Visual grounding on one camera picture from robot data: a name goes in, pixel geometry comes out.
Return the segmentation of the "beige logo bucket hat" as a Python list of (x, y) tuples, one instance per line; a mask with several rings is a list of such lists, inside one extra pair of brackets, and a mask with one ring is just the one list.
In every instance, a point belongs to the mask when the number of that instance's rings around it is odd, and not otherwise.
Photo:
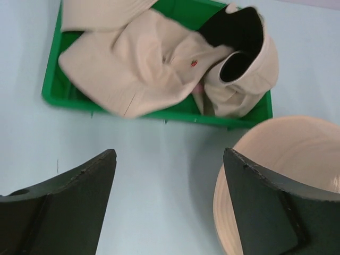
[(156, 0), (65, 0), (61, 31), (111, 31), (150, 9)]

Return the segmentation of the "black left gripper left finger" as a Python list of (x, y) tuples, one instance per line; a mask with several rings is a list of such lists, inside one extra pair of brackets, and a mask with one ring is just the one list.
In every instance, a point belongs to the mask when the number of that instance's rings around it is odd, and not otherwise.
[(108, 149), (1, 196), (1, 254), (95, 254), (115, 169), (116, 152)]

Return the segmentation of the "beige bucket hat pink lining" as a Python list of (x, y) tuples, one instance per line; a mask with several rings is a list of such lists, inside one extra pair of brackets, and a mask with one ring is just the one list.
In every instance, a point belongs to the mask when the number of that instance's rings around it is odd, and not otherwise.
[[(305, 185), (339, 194), (339, 126), (310, 116), (272, 118), (251, 128), (231, 149)], [(244, 254), (223, 164), (213, 214), (226, 254)]]

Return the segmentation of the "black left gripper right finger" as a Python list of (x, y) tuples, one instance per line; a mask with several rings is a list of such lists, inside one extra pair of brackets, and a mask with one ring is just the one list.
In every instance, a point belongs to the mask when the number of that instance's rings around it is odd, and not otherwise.
[(294, 181), (224, 151), (244, 254), (339, 254), (339, 194)]

